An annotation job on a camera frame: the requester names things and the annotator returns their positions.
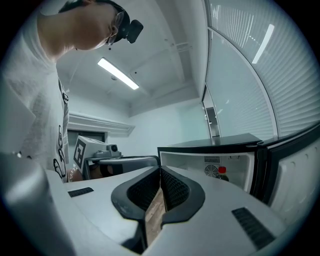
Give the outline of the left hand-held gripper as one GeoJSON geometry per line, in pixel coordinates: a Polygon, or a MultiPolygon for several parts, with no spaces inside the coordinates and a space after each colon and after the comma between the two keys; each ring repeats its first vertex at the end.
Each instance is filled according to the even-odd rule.
{"type": "Polygon", "coordinates": [[[123,156],[116,144],[81,135],[77,137],[73,161],[84,180],[91,179],[89,162],[99,165],[104,178],[161,164],[158,156],[123,156]]]}

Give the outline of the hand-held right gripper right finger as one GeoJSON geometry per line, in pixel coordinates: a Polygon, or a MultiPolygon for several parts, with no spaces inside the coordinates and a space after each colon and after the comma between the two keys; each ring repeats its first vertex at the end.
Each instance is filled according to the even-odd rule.
{"type": "Polygon", "coordinates": [[[236,185],[172,166],[161,168],[166,212],[146,256],[249,256],[286,225],[236,185]]]}

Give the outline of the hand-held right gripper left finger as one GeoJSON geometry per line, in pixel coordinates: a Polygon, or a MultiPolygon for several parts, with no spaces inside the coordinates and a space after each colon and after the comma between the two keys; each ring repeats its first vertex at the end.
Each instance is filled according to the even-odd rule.
{"type": "Polygon", "coordinates": [[[66,238],[55,256],[159,256],[147,245],[144,203],[160,187],[157,166],[113,177],[62,183],[46,171],[66,238]]]}

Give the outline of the dark bottle with red cap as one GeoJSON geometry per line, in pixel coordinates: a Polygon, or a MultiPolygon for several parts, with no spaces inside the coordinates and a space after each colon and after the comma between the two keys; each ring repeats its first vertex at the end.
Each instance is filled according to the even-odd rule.
{"type": "Polygon", "coordinates": [[[218,168],[218,174],[216,175],[217,179],[229,181],[229,178],[227,176],[227,168],[225,166],[220,166],[218,168]]]}

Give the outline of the black mini fridge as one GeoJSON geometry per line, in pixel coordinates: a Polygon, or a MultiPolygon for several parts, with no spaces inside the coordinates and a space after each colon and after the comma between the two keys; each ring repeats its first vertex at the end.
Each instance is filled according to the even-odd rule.
{"type": "Polygon", "coordinates": [[[271,207],[291,225],[307,216],[320,194],[320,121],[282,137],[250,133],[160,146],[164,166],[229,181],[271,207]]]}

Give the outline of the long ceiling light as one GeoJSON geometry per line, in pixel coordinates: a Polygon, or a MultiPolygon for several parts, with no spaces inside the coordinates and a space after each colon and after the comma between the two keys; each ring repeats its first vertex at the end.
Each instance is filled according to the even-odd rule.
{"type": "Polygon", "coordinates": [[[131,78],[129,78],[126,74],[124,74],[120,69],[110,63],[104,57],[102,57],[97,64],[131,89],[137,90],[139,88],[137,83],[135,83],[131,78]]]}

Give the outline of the person's glasses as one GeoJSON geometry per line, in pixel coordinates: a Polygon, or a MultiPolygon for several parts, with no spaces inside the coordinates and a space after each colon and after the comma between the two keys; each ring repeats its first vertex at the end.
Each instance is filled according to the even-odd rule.
{"type": "Polygon", "coordinates": [[[122,23],[124,20],[125,11],[120,11],[114,18],[113,24],[111,25],[111,34],[106,40],[106,45],[113,45],[114,43],[118,42],[123,38],[123,29],[122,29],[122,23]]]}

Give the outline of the glass partition with blinds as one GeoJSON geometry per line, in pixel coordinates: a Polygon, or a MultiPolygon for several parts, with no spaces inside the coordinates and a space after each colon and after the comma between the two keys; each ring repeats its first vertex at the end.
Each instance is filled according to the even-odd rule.
{"type": "Polygon", "coordinates": [[[222,137],[284,137],[320,121],[320,64],[273,0],[205,0],[206,85],[222,137]]]}

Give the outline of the white wall ledge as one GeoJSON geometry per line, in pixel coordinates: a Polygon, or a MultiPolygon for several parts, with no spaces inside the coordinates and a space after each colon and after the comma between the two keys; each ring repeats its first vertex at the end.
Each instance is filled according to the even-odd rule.
{"type": "Polygon", "coordinates": [[[108,133],[111,137],[126,138],[135,129],[134,125],[84,113],[71,111],[67,128],[74,131],[108,133]]]}

